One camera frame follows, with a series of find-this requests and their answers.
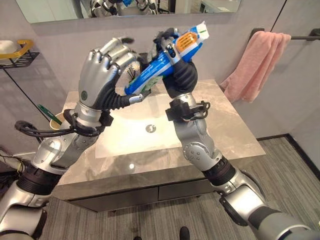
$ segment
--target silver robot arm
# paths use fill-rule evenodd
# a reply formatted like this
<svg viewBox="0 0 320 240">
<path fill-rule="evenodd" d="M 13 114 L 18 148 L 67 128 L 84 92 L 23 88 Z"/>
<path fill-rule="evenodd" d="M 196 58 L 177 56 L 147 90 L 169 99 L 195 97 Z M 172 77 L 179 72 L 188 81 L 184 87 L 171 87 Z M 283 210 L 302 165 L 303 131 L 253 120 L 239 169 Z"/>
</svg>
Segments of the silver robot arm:
<svg viewBox="0 0 320 240">
<path fill-rule="evenodd" d="M 43 207 L 54 187 L 84 150 L 96 142 L 105 127 L 111 125 L 110 109 L 123 108 L 144 99 L 143 94 L 120 96 L 115 92 L 121 73 L 140 58 L 126 45 L 132 41 L 114 38 L 89 53 L 81 72 L 80 98 L 75 109 L 64 111 L 66 120 L 60 130 L 41 131 L 45 139 L 30 166 L 0 201 L 0 240 L 38 239 L 47 218 Z M 21 130 L 28 124 L 18 121 L 16 128 L 19 125 Z M 24 133 L 33 136 L 30 131 L 28 128 Z"/>
<path fill-rule="evenodd" d="M 143 15 L 156 15 L 158 14 L 155 0 L 135 0 L 136 7 L 142 12 Z"/>
<path fill-rule="evenodd" d="M 185 159 L 199 169 L 221 195 L 220 203 L 232 220 L 240 226 L 250 226 L 257 239 L 320 240 L 320 232 L 269 208 L 257 181 L 232 166 L 215 148 L 205 121 L 210 103 L 196 103 L 191 93 L 197 83 L 197 70 L 181 59 L 168 32 L 174 35 L 169 29 L 162 33 L 165 37 L 159 35 L 154 42 L 159 44 L 174 68 L 173 76 L 163 80 L 173 98 L 166 114 L 174 123 Z"/>
<path fill-rule="evenodd" d="M 135 1 L 136 1 L 136 7 L 141 11 L 142 15 L 158 14 L 155 0 L 135 0 Z M 118 10 L 115 7 L 115 4 L 119 4 L 121 2 L 122 0 L 90 0 L 90 9 L 87 10 L 88 15 L 91 18 L 115 16 L 118 14 Z"/>
</svg>

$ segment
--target baseboard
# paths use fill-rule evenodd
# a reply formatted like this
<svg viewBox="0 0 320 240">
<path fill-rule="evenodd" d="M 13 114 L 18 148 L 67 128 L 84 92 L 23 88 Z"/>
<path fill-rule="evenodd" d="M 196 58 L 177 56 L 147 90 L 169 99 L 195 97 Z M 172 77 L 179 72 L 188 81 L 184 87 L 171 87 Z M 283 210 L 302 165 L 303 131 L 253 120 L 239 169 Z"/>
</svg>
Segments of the baseboard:
<svg viewBox="0 0 320 240">
<path fill-rule="evenodd" d="M 302 149 L 302 147 L 296 142 L 296 140 L 289 133 L 274 135 L 274 136 L 267 136 L 267 137 L 259 137 L 256 140 L 263 141 L 263 140 L 277 139 L 277 138 L 283 138 L 283 137 L 287 139 L 287 141 L 291 144 L 291 146 L 300 155 L 300 157 L 305 162 L 305 164 L 309 167 L 309 169 L 313 172 L 316 178 L 318 178 L 318 180 L 320 181 L 320 170 L 317 168 L 317 166 L 314 164 L 311 158 L 306 154 L 306 152 Z"/>
<path fill-rule="evenodd" d="M 279 135 L 274 135 L 274 136 L 258 137 L 256 140 L 257 141 L 263 141 L 263 140 L 270 140 L 270 139 L 278 139 L 278 138 L 286 137 L 288 134 L 289 133 L 279 134 Z"/>
</svg>

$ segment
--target bathroom sink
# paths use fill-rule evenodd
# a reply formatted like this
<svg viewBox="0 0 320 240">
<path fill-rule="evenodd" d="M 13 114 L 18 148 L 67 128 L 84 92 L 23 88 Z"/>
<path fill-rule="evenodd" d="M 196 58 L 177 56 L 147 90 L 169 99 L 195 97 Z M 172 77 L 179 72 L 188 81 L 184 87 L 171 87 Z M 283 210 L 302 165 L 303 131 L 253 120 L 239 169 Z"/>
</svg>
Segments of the bathroom sink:
<svg viewBox="0 0 320 240">
<path fill-rule="evenodd" d="M 96 158 L 180 147 L 174 124 L 166 109 L 172 99 L 167 94 L 148 96 L 143 102 L 111 112 L 112 125 L 97 140 Z"/>
</svg>

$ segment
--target green toothbrush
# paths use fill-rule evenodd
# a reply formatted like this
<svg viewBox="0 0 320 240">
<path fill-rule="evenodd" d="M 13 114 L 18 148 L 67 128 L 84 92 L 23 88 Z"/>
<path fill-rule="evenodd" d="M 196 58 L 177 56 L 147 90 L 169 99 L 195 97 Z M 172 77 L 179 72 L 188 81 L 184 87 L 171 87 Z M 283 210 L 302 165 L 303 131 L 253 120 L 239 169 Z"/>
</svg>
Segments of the green toothbrush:
<svg viewBox="0 0 320 240">
<path fill-rule="evenodd" d="M 51 118 L 53 121 L 55 121 L 57 124 L 61 125 L 62 121 L 60 121 L 52 112 L 50 112 L 48 109 L 46 109 L 41 104 L 38 104 L 38 108 L 49 118 Z"/>
</svg>

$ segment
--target marble countertop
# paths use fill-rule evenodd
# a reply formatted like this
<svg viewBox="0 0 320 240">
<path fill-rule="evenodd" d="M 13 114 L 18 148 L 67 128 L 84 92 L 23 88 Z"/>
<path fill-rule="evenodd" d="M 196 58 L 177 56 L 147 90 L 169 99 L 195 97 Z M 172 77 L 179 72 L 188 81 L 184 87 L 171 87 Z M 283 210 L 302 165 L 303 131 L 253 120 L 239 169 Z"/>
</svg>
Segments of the marble countertop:
<svg viewBox="0 0 320 240">
<path fill-rule="evenodd" d="M 157 84 L 151 95 L 164 93 L 164 85 Z M 241 168 L 253 161 L 252 157 L 265 154 L 213 79 L 199 81 L 192 94 L 197 102 L 211 103 L 207 130 L 215 146 L 232 164 Z M 73 109 L 78 99 L 77 91 L 69 92 L 63 109 Z M 184 159 L 181 147 L 106 158 L 96 158 L 95 147 L 94 144 L 88 148 L 62 176 L 54 189 L 55 197 L 70 200 L 203 178 L 202 173 Z"/>
</svg>

